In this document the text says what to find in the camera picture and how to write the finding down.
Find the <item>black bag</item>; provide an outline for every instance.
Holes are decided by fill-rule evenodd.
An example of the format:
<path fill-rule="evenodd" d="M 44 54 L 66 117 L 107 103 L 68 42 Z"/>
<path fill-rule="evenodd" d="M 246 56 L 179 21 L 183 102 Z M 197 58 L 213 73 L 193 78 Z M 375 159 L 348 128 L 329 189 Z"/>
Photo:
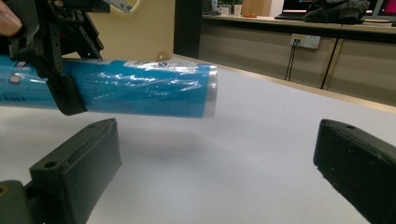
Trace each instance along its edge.
<path fill-rule="evenodd" d="M 366 14 L 367 0 L 314 0 L 303 21 L 321 23 L 356 24 Z"/>

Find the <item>plastic wrap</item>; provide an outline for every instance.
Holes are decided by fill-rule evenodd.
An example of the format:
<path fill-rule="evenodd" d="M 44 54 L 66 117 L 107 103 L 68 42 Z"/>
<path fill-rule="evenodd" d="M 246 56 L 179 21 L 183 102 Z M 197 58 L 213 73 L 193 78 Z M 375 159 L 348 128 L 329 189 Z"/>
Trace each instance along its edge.
<path fill-rule="evenodd" d="M 88 109 L 94 112 L 202 118 L 212 116 L 217 67 L 199 63 L 64 60 Z M 33 66 L 0 56 L 0 105 L 54 108 Z"/>

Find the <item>electrical outlet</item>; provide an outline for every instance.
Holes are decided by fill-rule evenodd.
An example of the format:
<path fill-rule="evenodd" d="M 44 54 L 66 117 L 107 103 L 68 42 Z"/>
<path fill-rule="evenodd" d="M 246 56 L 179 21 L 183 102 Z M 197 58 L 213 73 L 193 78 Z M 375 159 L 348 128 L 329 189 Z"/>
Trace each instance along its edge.
<path fill-rule="evenodd" d="M 304 48 L 317 49 L 319 46 L 320 36 L 307 35 L 304 40 Z"/>
<path fill-rule="evenodd" d="M 292 36 L 291 36 L 291 41 L 290 41 L 290 44 L 291 45 L 294 45 L 294 41 L 295 40 L 300 40 L 298 43 L 297 43 L 297 47 L 303 47 L 304 46 L 304 42 L 305 42 L 305 35 L 298 35 L 298 34 L 293 34 Z"/>

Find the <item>white table surface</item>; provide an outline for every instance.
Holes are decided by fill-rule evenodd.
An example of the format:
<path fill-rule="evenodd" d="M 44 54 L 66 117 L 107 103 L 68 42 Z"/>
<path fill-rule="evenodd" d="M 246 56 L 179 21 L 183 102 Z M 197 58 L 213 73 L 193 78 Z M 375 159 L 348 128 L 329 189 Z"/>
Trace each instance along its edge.
<path fill-rule="evenodd" d="M 219 70 L 216 116 L 180 119 L 0 107 L 1 180 L 80 129 L 116 118 L 123 165 L 90 224 L 368 223 L 313 164 L 335 119 L 396 145 L 396 114 Z"/>

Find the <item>desk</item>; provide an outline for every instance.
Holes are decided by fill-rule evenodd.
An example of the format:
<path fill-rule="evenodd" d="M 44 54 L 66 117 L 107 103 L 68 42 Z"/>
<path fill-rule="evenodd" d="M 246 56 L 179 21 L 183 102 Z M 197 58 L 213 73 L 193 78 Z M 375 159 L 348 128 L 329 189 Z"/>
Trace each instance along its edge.
<path fill-rule="evenodd" d="M 319 122 L 347 122 L 396 145 L 394 107 L 227 68 L 213 119 L 0 113 L 0 176 L 23 184 L 74 133 L 117 119 L 123 165 L 89 224 L 368 223 L 312 162 Z"/>
<path fill-rule="evenodd" d="M 199 59 L 284 79 L 291 34 L 321 36 L 318 49 L 297 48 L 291 81 L 396 105 L 396 28 L 203 16 Z"/>

